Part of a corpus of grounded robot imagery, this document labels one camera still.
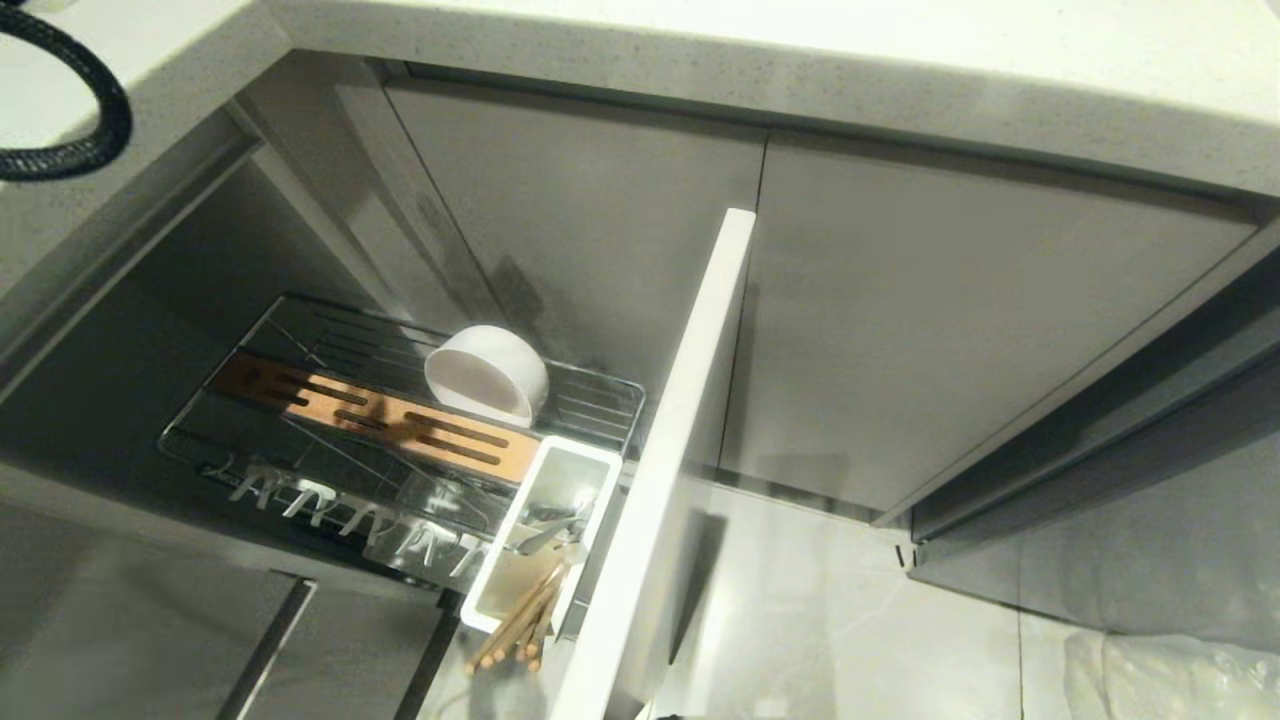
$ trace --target wooden slatted board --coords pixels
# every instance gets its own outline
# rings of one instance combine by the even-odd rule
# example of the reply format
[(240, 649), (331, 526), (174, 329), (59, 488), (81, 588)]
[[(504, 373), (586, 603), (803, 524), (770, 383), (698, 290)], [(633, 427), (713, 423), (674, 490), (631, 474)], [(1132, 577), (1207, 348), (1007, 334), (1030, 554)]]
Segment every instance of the wooden slatted board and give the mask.
[(538, 438), (273, 360), (233, 354), (209, 388), (518, 484)]

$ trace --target wooden chopstick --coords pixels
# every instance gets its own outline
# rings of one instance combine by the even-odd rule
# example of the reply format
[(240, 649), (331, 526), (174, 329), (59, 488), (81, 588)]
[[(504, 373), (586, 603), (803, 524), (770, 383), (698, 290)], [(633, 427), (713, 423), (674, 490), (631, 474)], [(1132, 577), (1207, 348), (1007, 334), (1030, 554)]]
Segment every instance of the wooden chopstick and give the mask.
[(499, 648), (498, 643), (504, 641), (506, 635), (511, 634), (511, 630), (516, 626), (517, 621), (529, 623), (529, 619), (522, 616), (530, 615), (531, 610), (540, 609), (540, 605), (534, 605), (534, 602), (540, 596), (547, 593), (548, 587), (554, 583), (556, 589), (559, 589), (559, 577), (562, 575), (563, 569), (564, 564), (557, 562), (550, 570), (547, 571), (545, 575), (534, 583), (518, 601), (516, 601), (516, 605), (512, 606), (511, 612), (507, 614), (507, 618), (502, 621), (502, 624), (489, 634), (485, 642), (480, 644), (480, 648), (475, 652), (475, 655), (471, 656), (471, 660), (462, 666), (463, 673), (472, 675), (475, 674), (476, 667), (489, 669), (493, 666), (495, 662), (493, 653)]
[[(563, 568), (563, 565), (558, 565), (557, 568)], [(488, 670), (489, 667), (493, 667), (494, 664), (506, 660), (507, 648), (515, 644), (516, 639), (524, 634), (529, 624), (538, 619), (543, 605), (549, 602), (550, 598), (559, 592), (559, 579), (561, 573), (554, 573), (552, 580), (538, 591), (538, 596), (532, 602), (521, 607), (518, 612), (513, 612), (512, 616), (503, 623), (506, 628), (498, 628), (498, 632), (494, 634), (499, 634), (500, 637), (497, 642), (494, 642), (493, 651), (480, 660), (481, 667)]]
[[(543, 607), (545, 609), (547, 605), (550, 605), (550, 602), (548, 601), (545, 605), (543, 605)], [(538, 621), (535, 620), (531, 625), (529, 625), (529, 628), (525, 629), (524, 633), (520, 634), (520, 639), (516, 641), (516, 644), (520, 647), (520, 650), (516, 651), (516, 662), (524, 662), (530, 657), (532, 657), (531, 655), (529, 655), (529, 648), (534, 644), (534, 633), (536, 630), (538, 630)]]
[(541, 643), (547, 639), (547, 630), (552, 624), (552, 612), (554, 610), (556, 598), (552, 598), (550, 602), (543, 607), (541, 615), (539, 615), (538, 621), (534, 623), (532, 632), (529, 634), (529, 642), (525, 643), (526, 659), (538, 657), (538, 651), (541, 648)]

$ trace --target dish drying rack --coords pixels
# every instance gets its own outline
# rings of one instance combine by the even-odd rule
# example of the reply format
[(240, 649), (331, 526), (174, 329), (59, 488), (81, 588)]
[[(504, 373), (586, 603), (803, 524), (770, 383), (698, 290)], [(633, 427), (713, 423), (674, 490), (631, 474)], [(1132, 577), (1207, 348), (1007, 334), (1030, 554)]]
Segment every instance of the dish drying rack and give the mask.
[[(224, 484), (232, 502), (252, 502), (358, 550), (407, 582), (466, 593), (517, 486), (211, 388), (223, 366), (247, 352), (440, 407), (422, 364), (448, 337), (381, 313), (283, 295), (169, 423), (157, 448)], [(550, 391), (534, 436), (564, 436), (622, 457), (639, 452), (644, 388), (544, 361)]]

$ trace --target open cabinet door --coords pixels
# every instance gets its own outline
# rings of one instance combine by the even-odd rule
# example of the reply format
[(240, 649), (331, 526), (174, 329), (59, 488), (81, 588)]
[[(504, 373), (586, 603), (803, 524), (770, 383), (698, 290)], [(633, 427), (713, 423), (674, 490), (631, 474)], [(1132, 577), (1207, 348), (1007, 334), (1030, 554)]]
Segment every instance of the open cabinet door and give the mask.
[(632, 719), (671, 662), (707, 486), (681, 464), (726, 320), (735, 306), (755, 213), (728, 210), (685, 325), (570, 661), (554, 720)]

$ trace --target countertop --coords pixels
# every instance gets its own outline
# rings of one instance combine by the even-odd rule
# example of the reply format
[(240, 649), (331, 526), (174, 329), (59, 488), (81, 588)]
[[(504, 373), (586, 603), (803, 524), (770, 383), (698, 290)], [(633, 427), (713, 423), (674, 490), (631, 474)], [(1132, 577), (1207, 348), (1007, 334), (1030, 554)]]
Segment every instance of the countertop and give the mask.
[[(33, 0), (128, 88), (105, 170), (0, 183), (0, 297), (292, 49), (413, 60), (1069, 156), (1280, 196), (1280, 19), (1265, 0)], [(93, 122), (0, 37), (0, 145)]]

